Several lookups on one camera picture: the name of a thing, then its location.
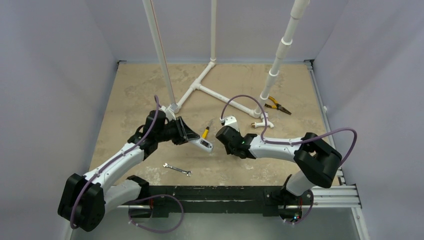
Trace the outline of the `white remote control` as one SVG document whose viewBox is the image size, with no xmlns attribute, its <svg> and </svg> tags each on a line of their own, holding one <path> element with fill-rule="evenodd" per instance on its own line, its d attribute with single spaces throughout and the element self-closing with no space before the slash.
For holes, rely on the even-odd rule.
<svg viewBox="0 0 424 240">
<path fill-rule="evenodd" d="M 211 153 L 213 151 L 213 144 L 211 142 L 209 142 L 208 140 L 200 137 L 197 139 L 192 139 L 189 140 L 189 142 L 197 147 L 199 147 L 201 150 L 207 152 L 207 153 Z"/>
</svg>

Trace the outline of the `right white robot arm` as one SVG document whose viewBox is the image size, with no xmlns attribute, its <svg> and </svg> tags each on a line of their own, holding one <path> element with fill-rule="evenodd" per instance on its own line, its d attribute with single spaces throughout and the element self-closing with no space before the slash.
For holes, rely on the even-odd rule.
<svg viewBox="0 0 424 240">
<path fill-rule="evenodd" d="M 222 127 L 215 135 L 228 155 L 241 159 L 271 158 L 296 163 L 299 171 L 286 179 L 280 196 L 288 204 L 318 186 L 329 189 L 342 161 L 341 154 L 322 139 L 299 145 L 276 144 L 282 139 L 270 138 L 263 141 L 255 133 L 244 136 L 230 126 Z"/>
</svg>

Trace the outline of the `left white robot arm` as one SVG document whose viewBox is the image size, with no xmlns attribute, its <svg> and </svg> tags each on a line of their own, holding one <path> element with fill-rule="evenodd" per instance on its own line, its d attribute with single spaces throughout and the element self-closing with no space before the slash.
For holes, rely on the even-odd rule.
<svg viewBox="0 0 424 240">
<path fill-rule="evenodd" d="M 94 230 L 106 213 L 125 203 L 142 205 L 152 199 L 170 198 L 184 218 L 184 207 L 175 196 L 167 193 L 149 194 L 149 183 L 137 176 L 128 177 L 122 184 L 115 182 L 131 168 L 146 160 L 158 149 L 159 143 L 172 142 L 179 146 L 191 143 L 210 153 L 213 144 L 193 131 L 182 117 L 176 117 L 163 107 L 149 112 L 145 123 L 137 128 L 123 147 L 106 162 L 83 175 L 72 174 L 65 182 L 57 213 L 69 221 L 70 228 L 86 232 Z"/>
</svg>

